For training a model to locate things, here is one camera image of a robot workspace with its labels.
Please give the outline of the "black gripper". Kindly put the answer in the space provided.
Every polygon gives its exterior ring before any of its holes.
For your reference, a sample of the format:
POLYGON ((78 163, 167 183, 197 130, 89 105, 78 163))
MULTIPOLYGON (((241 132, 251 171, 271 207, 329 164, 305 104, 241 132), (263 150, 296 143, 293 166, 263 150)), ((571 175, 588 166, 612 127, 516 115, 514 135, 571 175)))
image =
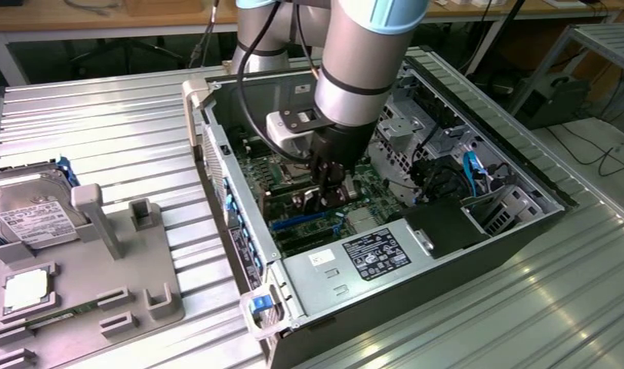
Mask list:
POLYGON ((376 123, 358 127, 329 125, 312 136, 312 180, 326 192, 338 186, 346 171, 353 171, 365 154, 373 137, 376 123))

